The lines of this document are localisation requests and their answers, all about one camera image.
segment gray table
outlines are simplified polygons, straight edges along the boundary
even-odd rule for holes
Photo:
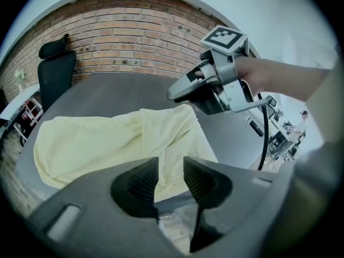
[[[142,108],[162,110],[178,104],[167,100],[175,79],[131,73],[97,73],[64,93],[43,115],[26,142],[16,165],[19,178],[29,187],[52,195],[58,189],[42,182],[33,159],[40,125],[57,116],[114,117]],[[245,121],[245,113],[207,116],[195,108],[198,121],[220,163],[248,168],[260,156],[263,138]]]

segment black cable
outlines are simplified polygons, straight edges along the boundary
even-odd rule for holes
[[[268,122],[268,111],[267,107],[264,105],[262,106],[263,117],[264,117],[264,144],[263,144],[263,152],[262,157],[260,159],[260,163],[258,166],[258,170],[262,170],[265,158],[268,152],[268,145],[269,145],[269,122]]]

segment chair headrest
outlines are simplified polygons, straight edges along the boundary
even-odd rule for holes
[[[59,53],[65,51],[66,48],[66,39],[69,37],[69,34],[66,33],[61,39],[55,40],[43,44],[39,49],[38,56],[41,59],[51,58]]]

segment towel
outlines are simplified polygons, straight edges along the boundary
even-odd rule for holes
[[[100,169],[159,157],[154,201],[188,190],[183,157],[217,162],[191,106],[103,117],[56,117],[42,123],[33,149],[44,183],[63,188]]]

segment brick wall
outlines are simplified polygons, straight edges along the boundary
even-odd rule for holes
[[[67,49],[77,61],[73,84],[91,73],[123,71],[178,78],[198,60],[199,40],[219,20],[180,0],[78,0],[31,28],[0,69],[7,99],[18,93],[16,69],[24,68],[24,87],[38,83],[42,44],[69,33]]]

